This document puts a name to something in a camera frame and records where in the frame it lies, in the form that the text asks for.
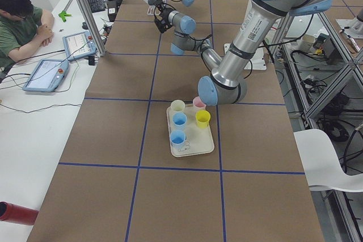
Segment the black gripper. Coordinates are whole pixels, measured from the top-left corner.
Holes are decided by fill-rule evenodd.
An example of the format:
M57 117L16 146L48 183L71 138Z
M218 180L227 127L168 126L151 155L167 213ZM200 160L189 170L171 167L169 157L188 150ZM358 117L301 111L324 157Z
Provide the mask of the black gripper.
M163 1L156 1L155 8L159 10L161 18L159 19L154 12L154 23L160 33L165 33L168 29L172 28L169 15L173 12L174 8Z

